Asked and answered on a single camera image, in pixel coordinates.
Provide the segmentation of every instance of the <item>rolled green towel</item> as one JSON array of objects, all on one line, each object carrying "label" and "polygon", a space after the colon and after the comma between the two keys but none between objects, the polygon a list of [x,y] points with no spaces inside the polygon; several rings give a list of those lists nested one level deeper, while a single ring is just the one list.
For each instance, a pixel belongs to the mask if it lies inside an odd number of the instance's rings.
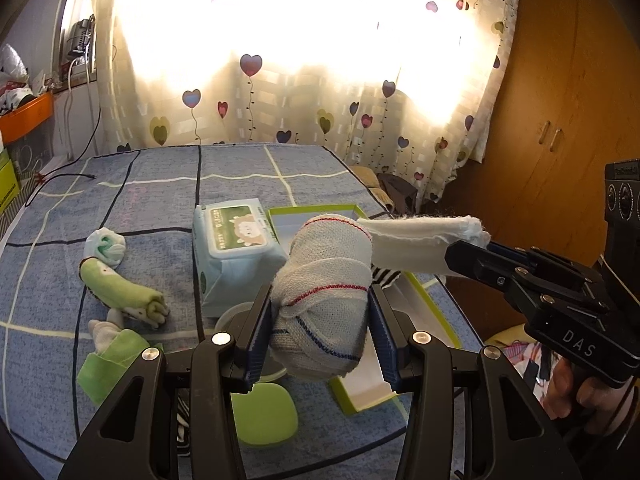
[{"label": "rolled green towel", "polygon": [[169,314],[161,292],[125,280],[98,258],[86,258],[80,262],[80,278],[106,306],[149,323],[153,328],[164,323],[165,316]]}]

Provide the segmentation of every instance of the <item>orange shelf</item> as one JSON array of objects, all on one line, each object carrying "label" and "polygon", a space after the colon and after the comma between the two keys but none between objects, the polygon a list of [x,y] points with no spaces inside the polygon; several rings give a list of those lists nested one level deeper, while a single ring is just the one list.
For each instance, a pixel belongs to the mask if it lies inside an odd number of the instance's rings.
[{"label": "orange shelf", "polygon": [[50,92],[37,97],[35,100],[0,117],[0,132],[2,142],[9,144],[24,137],[38,124],[53,115],[53,97]]}]

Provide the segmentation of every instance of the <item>curtain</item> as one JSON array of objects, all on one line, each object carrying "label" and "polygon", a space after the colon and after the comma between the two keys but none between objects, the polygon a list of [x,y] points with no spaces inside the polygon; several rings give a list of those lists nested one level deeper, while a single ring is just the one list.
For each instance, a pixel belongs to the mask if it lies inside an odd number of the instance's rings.
[{"label": "curtain", "polygon": [[437,200],[481,161],[518,0],[92,0],[105,152],[321,144]]}]

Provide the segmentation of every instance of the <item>blue stitching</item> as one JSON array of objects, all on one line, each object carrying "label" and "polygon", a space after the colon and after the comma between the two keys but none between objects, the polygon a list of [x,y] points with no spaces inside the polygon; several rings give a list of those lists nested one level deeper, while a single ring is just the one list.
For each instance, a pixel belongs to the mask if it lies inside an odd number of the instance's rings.
[{"label": "blue stitching", "polygon": [[305,325],[305,322],[302,321],[298,316],[296,316],[296,321],[298,322],[298,324],[304,329],[304,331],[306,332],[306,334],[311,338],[311,341],[313,341],[314,343],[316,343],[316,345],[318,346],[319,349],[321,349],[323,352],[332,355],[334,357],[340,357],[342,359],[348,359],[349,361],[356,361],[359,362],[360,358],[359,357],[355,357],[353,355],[349,355],[349,354],[340,354],[339,352],[336,352],[335,350],[331,350],[330,348],[327,348],[326,346],[324,346],[324,344],[322,344],[322,342],[311,332],[311,330],[309,330],[309,328]]}]

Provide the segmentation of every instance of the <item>metal screw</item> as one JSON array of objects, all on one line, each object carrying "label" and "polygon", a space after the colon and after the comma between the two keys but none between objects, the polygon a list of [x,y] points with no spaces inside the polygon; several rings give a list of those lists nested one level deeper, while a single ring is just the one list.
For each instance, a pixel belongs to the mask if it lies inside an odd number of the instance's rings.
[{"label": "metal screw", "polygon": [[217,334],[213,335],[211,341],[214,345],[226,345],[229,341],[231,341],[231,335],[226,332],[218,332]]},{"label": "metal screw", "polygon": [[145,361],[153,361],[156,357],[160,355],[160,351],[157,348],[147,348],[142,352],[142,358]]},{"label": "metal screw", "polygon": [[414,341],[421,345],[426,345],[431,341],[431,336],[426,332],[415,332]]},{"label": "metal screw", "polygon": [[487,346],[483,351],[484,355],[486,355],[489,359],[499,359],[501,352],[495,346]]}]

